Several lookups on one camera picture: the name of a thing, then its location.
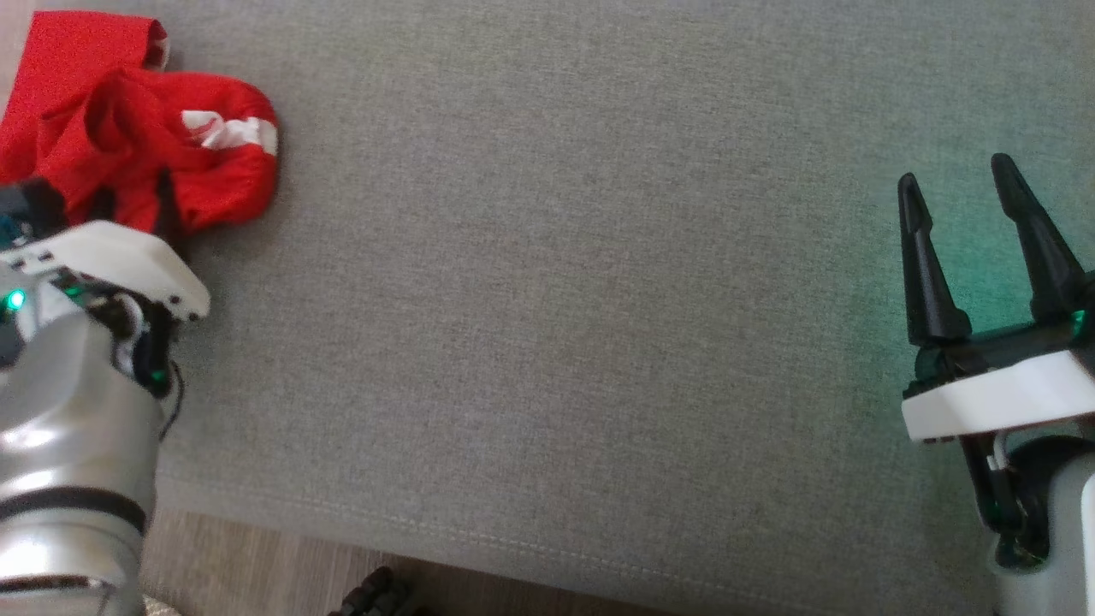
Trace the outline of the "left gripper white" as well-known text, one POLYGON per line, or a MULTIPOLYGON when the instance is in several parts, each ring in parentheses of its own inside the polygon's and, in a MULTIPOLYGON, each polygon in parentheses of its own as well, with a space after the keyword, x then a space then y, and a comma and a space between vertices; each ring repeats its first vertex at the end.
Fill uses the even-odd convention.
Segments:
POLYGON ((164 304, 175 319, 206 318, 206 284, 168 245, 183 242, 175 183, 168 170, 157 176, 155 196, 154 235, 114 223, 115 191, 100 187, 92 195, 93 222, 5 249, 3 261, 28 276, 66 268, 164 304))

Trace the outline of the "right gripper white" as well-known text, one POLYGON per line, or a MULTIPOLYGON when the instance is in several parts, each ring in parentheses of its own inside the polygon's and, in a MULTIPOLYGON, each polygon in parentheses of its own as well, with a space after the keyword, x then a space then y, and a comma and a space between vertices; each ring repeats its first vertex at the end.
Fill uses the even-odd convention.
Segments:
POLYGON ((1094 411, 1092 321, 1079 319, 1088 276, 1013 156, 991 156, 998 202, 1016 226, 1038 324, 973 335, 931 239, 914 173, 898 181, 908 339, 920 347, 903 394, 908 437, 959 435, 1087 420, 1094 411))

